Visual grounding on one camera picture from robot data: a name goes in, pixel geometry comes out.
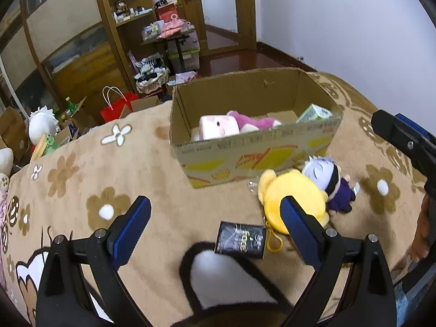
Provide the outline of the right hand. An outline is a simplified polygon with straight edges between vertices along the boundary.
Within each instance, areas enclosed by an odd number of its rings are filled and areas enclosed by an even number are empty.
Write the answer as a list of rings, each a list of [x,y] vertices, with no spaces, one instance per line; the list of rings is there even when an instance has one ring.
[[[430,197],[426,194],[423,197],[420,214],[417,219],[417,228],[410,248],[410,255],[415,263],[418,263],[422,258],[426,258],[430,251],[429,243],[427,241],[430,230],[429,202]]]

